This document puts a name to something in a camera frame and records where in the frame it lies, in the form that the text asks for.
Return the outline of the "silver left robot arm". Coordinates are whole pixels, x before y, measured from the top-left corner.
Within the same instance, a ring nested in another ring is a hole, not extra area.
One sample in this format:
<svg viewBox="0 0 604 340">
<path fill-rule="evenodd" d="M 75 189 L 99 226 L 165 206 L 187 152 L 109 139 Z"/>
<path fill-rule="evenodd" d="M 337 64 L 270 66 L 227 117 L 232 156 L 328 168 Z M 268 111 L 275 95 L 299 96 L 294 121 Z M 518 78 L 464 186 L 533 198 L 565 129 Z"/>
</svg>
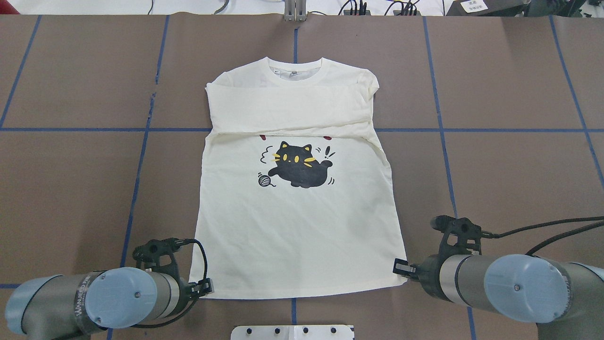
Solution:
<svg viewBox="0 0 604 340">
<path fill-rule="evenodd" d="M 133 267 L 54 275 L 18 286 L 5 319 L 11 332 L 29 340 L 89 340 L 108 329 L 170 325 L 211 293 L 210 278 L 184 282 Z"/>
</svg>

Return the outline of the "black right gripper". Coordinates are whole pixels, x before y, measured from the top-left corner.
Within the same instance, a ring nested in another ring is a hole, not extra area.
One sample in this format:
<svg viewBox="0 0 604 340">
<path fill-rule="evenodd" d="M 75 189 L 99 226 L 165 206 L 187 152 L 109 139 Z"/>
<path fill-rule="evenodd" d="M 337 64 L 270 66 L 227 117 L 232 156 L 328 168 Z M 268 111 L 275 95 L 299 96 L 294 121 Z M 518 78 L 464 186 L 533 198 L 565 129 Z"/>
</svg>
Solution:
<svg viewBox="0 0 604 340">
<path fill-rule="evenodd" d="M 407 260 L 394 260 L 393 273 L 401 276 L 417 276 L 426 293 L 439 293 L 439 258 L 427 257 L 420 265 Z"/>
</svg>

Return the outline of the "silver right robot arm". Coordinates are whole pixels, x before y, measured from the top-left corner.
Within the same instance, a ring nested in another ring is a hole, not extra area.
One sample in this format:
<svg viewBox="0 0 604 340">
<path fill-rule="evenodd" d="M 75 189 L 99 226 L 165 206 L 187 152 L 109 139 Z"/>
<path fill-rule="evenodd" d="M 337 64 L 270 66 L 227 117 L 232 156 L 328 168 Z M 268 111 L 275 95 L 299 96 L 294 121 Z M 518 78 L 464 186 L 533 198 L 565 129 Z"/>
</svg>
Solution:
<svg viewBox="0 0 604 340">
<path fill-rule="evenodd" d="M 604 337 L 603 269 L 529 255 L 396 259 L 393 272 L 432 297 L 534 323 L 540 340 Z"/>
</svg>

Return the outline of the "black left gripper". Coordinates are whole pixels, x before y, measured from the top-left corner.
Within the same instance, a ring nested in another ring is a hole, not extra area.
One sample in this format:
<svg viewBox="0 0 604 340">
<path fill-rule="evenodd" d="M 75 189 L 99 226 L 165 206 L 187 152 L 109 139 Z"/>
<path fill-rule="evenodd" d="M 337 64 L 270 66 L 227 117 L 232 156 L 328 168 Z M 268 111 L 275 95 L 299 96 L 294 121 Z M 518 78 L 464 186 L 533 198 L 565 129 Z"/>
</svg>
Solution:
<svg viewBox="0 0 604 340">
<path fill-rule="evenodd" d="M 192 303 L 196 301 L 198 297 L 204 297 L 214 292 L 212 279 L 202 279 L 194 282 L 186 282 L 180 280 L 179 282 L 179 301 L 178 311 L 181 314 L 187 312 Z"/>
</svg>

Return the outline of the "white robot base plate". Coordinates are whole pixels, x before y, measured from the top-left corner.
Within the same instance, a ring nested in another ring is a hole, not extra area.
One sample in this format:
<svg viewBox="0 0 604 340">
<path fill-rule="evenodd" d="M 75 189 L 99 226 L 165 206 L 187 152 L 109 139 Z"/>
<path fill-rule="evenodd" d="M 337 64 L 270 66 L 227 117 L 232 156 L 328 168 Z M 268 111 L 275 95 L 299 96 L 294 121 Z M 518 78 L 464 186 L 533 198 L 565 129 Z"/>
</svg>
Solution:
<svg viewBox="0 0 604 340">
<path fill-rule="evenodd" d="M 344 324 L 315 325 L 247 325 L 237 326 L 231 340 L 354 340 L 354 326 Z"/>
</svg>

